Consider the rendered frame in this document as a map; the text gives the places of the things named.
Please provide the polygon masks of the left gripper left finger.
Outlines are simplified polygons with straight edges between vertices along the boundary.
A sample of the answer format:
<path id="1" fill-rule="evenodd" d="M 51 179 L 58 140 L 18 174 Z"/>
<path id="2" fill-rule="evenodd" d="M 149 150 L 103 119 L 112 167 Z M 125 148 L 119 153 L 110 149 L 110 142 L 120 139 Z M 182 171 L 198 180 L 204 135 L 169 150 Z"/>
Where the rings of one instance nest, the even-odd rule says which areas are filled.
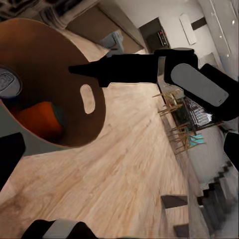
<path id="1" fill-rule="evenodd" d="M 25 144 L 21 133 L 0 138 L 0 191 L 24 152 Z"/>

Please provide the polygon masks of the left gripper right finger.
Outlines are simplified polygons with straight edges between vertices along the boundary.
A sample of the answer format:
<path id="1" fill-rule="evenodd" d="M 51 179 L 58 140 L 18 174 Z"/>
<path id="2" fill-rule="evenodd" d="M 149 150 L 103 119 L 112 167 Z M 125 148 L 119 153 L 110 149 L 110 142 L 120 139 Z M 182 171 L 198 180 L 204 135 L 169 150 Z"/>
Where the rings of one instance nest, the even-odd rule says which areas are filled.
<path id="1" fill-rule="evenodd" d="M 239 134 L 232 132 L 227 133 L 224 143 L 224 152 L 239 171 Z"/>

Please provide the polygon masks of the trash can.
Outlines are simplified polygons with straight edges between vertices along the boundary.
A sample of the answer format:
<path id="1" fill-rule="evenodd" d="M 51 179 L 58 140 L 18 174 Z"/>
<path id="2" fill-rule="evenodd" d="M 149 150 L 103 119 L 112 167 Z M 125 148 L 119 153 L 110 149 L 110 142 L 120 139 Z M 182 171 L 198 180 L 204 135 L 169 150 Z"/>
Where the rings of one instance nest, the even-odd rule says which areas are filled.
<path id="1" fill-rule="evenodd" d="M 21 133 L 22 157 L 75 149 L 89 145 L 100 135 L 106 119 L 106 101 L 99 78 L 71 73 L 69 66 L 91 64 L 64 34 L 38 20 L 11 18 L 0 23 L 0 65 L 15 71 L 23 84 L 16 104 L 20 112 L 40 102 L 56 103 L 64 112 L 66 130 L 57 137 L 40 138 L 28 131 L 0 103 L 0 138 Z M 81 95 L 91 86 L 95 110 L 86 114 Z"/>

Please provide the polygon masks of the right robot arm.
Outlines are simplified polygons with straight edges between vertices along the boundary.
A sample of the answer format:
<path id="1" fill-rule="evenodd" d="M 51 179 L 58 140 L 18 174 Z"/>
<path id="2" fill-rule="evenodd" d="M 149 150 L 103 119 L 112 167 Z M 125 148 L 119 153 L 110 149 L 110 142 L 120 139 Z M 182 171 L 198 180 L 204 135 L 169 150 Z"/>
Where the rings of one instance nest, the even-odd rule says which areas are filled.
<path id="1" fill-rule="evenodd" d="M 198 57 L 188 47 L 158 48 L 153 54 L 124 54 L 124 40 L 115 30 L 102 40 L 110 51 L 99 61 L 69 66 L 71 73 L 99 78 L 99 86 L 112 83 L 157 84 L 159 56 L 166 56 L 165 83 L 184 90 L 184 95 L 204 107 L 239 132 L 239 82 L 205 64 L 198 69 Z"/>

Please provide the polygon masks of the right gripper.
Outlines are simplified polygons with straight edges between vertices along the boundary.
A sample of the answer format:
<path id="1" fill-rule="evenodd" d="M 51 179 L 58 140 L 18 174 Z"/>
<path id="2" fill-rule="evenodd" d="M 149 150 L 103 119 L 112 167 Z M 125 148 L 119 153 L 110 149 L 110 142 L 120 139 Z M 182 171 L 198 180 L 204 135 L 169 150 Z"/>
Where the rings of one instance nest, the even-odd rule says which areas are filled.
<path id="1" fill-rule="evenodd" d="M 112 83 L 139 83 L 139 53 L 102 57 L 99 61 L 86 65 L 69 66 L 71 73 L 99 78 L 99 86 L 105 88 Z"/>

